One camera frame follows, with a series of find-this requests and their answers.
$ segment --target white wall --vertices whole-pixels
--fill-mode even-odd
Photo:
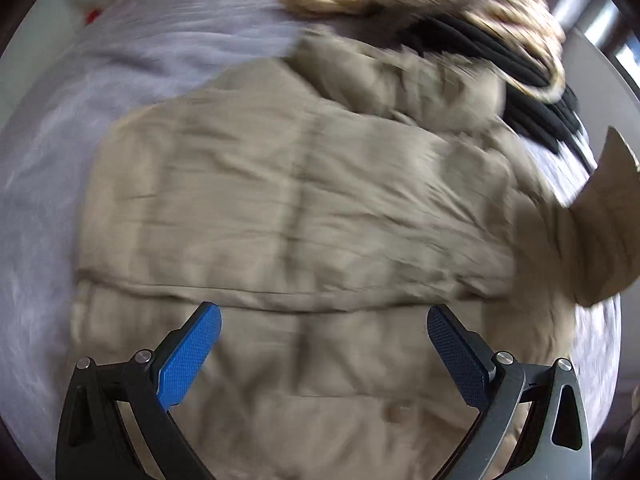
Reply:
[[[65,0],[37,0],[0,56],[0,130],[39,76],[84,26]]]
[[[580,32],[571,32],[562,58],[566,79],[580,101],[578,114],[596,158],[609,125],[640,155],[640,102],[604,55]],[[622,294],[622,352],[618,390],[640,382],[640,282]]]

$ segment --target gray blanket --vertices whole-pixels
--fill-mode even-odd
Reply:
[[[274,0],[123,0],[88,27],[0,134],[0,414],[52,478],[68,347],[79,201],[94,151],[133,107],[202,85],[226,67],[287,51],[304,22]],[[584,183],[572,156],[532,148],[559,196]],[[583,312],[572,357],[595,435],[617,373],[617,302]]]

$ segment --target red object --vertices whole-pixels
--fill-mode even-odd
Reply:
[[[84,24],[85,25],[91,25],[98,16],[100,16],[102,14],[102,9],[94,9],[91,12],[89,12],[86,16],[86,18],[84,19]]]

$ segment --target jacket sleeve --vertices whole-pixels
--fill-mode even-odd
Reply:
[[[598,169],[560,212],[557,244],[575,302],[582,306],[621,292],[640,275],[638,162],[613,128]]]
[[[286,61],[347,110],[433,133],[482,132],[504,111],[504,82],[484,60],[380,50],[320,27]]]

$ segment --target clothing pile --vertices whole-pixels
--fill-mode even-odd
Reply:
[[[564,84],[564,32],[544,0],[280,1],[291,12],[316,18],[390,13],[398,41],[420,54],[447,52],[491,61],[508,83],[504,121],[555,154],[564,142],[593,171],[575,139],[581,127],[577,99]]]
[[[321,29],[130,113],[86,193],[71,361],[154,348],[212,301],[222,336],[172,415],[216,478],[432,478],[476,411],[426,335],[430,305],[551,364],[576,303],[640,274],[622,138],[562,206],[500,118],[504,88],[487,60]]]

